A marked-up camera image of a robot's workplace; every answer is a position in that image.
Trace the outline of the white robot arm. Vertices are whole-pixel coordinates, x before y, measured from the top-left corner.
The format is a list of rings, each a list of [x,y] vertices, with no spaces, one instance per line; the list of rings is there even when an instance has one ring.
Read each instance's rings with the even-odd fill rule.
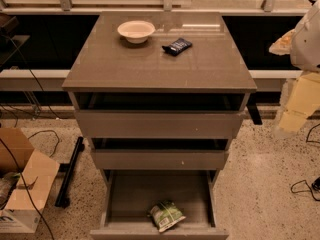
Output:
[[[302,73],[293,82],[277,128],[296,133],[320,108],[320,1],[297,23],[296,27],[274,42],[269,52],[289,55],[291,64]]]

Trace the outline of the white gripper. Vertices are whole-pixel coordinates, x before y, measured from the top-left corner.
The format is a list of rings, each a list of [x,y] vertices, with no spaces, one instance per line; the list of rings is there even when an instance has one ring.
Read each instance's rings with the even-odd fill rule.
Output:
[[[292,52],[294,34],[294,29],[286,32],[269,47],[269,52],[279,56],[289,55]],[[303,73],[294,82],[279,127],[285,132],[297,132],[319,108],[320,74],[315,72]]]

